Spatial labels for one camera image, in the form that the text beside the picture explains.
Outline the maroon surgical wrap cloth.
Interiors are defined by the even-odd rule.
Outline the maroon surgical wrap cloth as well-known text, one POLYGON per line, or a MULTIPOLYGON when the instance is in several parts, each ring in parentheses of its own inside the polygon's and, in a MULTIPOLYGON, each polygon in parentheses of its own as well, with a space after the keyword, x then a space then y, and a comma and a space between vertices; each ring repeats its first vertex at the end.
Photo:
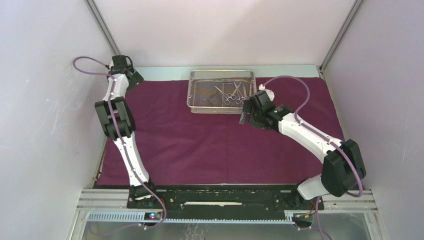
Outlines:
MULTIPOLYGON (((299 116, 328 135, 344 140, 324 80, 302 78, 310 89, 299 116)), ((315 156, 274 130, 239 124, 239 114, 192 113, 188 80, 145 81, 125 100, 135 119, 141 160, 155 185, 297 184, 321 173, 315 156)), ((307 96, 291 78, 266 85, 275 104, 295 110, 307 96)), ((129 186, 122 156, 113 141, 105 148, 97 186, 129 186)))

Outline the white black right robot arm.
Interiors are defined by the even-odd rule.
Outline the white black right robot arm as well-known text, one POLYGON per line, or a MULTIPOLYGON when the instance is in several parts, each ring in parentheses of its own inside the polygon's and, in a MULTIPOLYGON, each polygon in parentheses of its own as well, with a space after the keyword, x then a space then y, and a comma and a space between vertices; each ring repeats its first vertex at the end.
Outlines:
POLYGON ((243 102, 240 123, 245 121, 265 130, 274 130, 308 150, 321 163, 321 173, 297 184, 291 204, 304 209, 312 199, 332 195, 360 198, 366 176, 359 145, 352 139, 342 141, 309 124, 285 105, 276 106, 268 97, 251 97, 243 102))

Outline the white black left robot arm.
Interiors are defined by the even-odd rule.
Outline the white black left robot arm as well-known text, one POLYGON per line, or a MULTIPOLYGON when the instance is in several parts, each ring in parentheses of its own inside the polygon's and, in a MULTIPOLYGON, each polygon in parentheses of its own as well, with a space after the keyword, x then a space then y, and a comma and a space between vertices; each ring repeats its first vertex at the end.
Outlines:
POLYGON ((136 124, 126 103, 127 91, 143 81, 143 77, 131 66, 110 67, 107 75, 108 88, 104 98, 94 104, 97 117, 104 134, 118 148, 129 179, 131 204, 141 203, 145 208, 153 208, 158 202, 158 194, 152 191, 150 175, 142 163, 136 144, 136 124))

